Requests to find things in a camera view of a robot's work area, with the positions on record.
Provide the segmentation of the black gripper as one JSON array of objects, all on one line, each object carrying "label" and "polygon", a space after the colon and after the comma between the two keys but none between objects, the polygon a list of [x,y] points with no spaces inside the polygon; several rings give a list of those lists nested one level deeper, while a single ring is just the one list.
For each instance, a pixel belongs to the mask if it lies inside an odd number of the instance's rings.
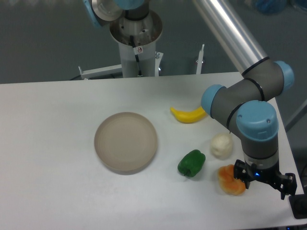
[{"label": "black gripper", "polygon": [[279,161],[272,167],[260,169],[257,166],[251,166],[246,161],[236,160],[234,164],[234,178],[245,184],[249,189],[252,181],[258,181],[270,185],[281,194],[281,200],[286,196],[294,196],[297,189],[296,176],[294,173],[281,174],[279,171]]}]

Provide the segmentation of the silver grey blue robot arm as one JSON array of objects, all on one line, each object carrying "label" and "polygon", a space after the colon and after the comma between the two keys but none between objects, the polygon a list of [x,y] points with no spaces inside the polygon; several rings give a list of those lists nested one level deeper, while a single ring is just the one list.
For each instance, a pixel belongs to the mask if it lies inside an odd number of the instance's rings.
[{"label": "silver grey blue robot arm", "polygon": [[[84,5],[94,25],[110,25],[124,77],[158,74],[155,42],[162,21],[147,0],[86,0]],[[210,86],[201,98],[204,111],[241,140],[244,160],[235,162],[235,178],[246,187],[259,181],[280,191],[281,197],[294,196],[295,175],[279,171],[279,123],[269,105],[292,86],[291,67],[271,61],[229,1],[196,0],[194,5],[243,77],[231,87]]]}]

